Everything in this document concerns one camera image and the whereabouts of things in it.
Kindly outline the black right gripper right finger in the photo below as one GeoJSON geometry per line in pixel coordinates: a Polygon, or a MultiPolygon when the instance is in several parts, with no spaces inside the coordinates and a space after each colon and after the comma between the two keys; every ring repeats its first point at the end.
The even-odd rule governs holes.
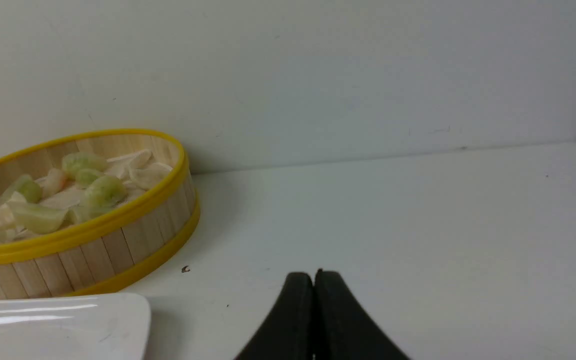
{"type": "Polygon", "coordinates": [[[339,272],[318,269],[314,299],[314,359],[409,359],[361,306],[339,272]]]}

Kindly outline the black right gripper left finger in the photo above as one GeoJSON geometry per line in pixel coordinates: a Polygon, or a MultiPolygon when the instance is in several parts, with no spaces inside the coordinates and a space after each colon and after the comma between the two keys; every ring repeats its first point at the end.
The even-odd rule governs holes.
{"type": "Polygon", "coordinates": [[[237,360],[311,360],[314,287],[308,273],[290,272],[271,310],[237,360]]]}

